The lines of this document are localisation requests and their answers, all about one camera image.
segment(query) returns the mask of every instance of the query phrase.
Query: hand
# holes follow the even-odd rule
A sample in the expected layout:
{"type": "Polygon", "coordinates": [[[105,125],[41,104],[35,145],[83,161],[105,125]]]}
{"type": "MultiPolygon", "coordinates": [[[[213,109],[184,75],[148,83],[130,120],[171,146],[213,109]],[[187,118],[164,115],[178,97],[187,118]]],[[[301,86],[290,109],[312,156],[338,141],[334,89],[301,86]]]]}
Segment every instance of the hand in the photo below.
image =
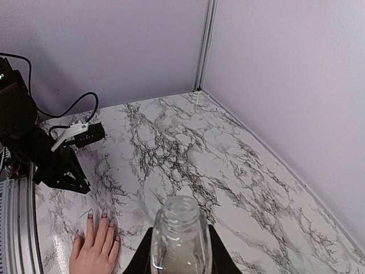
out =
{"type": "Polygon", "coordinates": [[[70,274],[111,274],[117,258],[120,237],[114,237],[114,223],[109,223],[107,212],[103,210],[99,229],[94,237],[92,209],[87,218],[85,242],[77,232],[70,258],[70,274]]]}

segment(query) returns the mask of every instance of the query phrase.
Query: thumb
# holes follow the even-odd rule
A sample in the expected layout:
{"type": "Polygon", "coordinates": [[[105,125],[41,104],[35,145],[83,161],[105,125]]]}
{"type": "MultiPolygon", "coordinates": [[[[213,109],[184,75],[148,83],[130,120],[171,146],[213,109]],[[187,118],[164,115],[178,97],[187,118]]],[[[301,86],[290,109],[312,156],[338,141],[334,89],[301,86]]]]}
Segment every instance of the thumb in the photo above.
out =
{"type": "Polygon", "coordinates": [[[80,250],[81,250],[81,238],[79,235],[79,231],[77,230],[75,234],[74,244],[72,246],[70,260],[75,260],[79,256],[80,250]]]}

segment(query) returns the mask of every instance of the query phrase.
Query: marble table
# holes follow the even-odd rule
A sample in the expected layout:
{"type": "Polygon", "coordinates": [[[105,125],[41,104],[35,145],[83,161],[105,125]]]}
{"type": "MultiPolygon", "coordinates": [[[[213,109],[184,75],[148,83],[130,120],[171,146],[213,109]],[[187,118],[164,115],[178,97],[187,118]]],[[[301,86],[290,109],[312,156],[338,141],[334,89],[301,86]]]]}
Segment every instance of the marble table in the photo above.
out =
{"type": "MultiPolygon", "coordinates": [[[[48,120],[70,124],[88,113],[48,120]]],[[[68,273],[90,208],[123,235],[122,273],[167,197],[194,196],[242,273],[365,273],[365,260],[306,187],[202,92],[101,109],[106,138],[76,150],[87,195],[36,188],[45,273],[68,273]]]]}

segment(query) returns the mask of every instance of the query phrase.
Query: white wall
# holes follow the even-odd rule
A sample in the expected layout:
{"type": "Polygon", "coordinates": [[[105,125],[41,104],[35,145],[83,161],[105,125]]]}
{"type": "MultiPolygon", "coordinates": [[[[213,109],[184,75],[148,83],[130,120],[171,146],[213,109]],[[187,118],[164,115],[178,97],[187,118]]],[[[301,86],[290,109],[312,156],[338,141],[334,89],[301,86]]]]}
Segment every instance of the white wall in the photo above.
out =
{"type": "Polygon", "coordinates": [[[203,87],[365,250],[365,1],[218,1],[203,87]]]}
{"type": "MultiPolygon", "coordinates": [[[[190,91],[207,0],[4,0],[0,51],[34,67],[40,108],[60,113],[96,91],[100,105],[190,91]]],[[[11,60],[26,78],[26,64],[11,60]]],[[[93,98],[73,113],[92,109],[93,98]]]]}

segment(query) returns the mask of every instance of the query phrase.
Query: transparent bottle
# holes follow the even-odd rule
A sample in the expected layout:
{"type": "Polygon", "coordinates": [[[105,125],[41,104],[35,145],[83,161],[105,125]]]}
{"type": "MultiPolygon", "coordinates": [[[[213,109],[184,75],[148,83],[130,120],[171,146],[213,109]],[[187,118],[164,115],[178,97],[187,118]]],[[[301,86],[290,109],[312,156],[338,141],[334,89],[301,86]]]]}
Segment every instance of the transparent bottle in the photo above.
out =
{"type": "Polygon", "coordinates": [[[157,212],[152,274],[211,274],[212,246],[205,214],[194,198],[174,196],[157,212]]]}

